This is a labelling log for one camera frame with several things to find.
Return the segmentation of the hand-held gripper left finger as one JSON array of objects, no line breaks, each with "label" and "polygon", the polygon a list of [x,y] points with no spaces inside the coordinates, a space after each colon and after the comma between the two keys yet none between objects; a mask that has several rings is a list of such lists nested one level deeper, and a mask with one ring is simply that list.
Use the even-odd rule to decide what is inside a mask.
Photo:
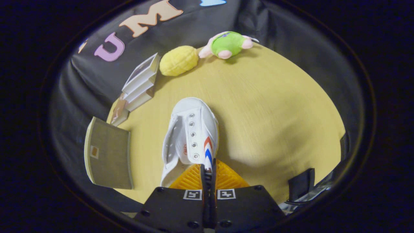
[{"label": "hand-held gripper left finger", "polygon": [[209,227],[204,165],[191,165],[170,186],[155,188],[134,220],[164,233],[202,233]]}]

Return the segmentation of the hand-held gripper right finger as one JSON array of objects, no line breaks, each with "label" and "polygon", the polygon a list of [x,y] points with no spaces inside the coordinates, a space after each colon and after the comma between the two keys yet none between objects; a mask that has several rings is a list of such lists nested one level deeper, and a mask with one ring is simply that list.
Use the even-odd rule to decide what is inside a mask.
[{"label": "hand-held gripper right finger", "polygon": [[218,160],[213,162],[210,223],[216,233],[271,232],[286,215],[262,185],[219,189]]}]

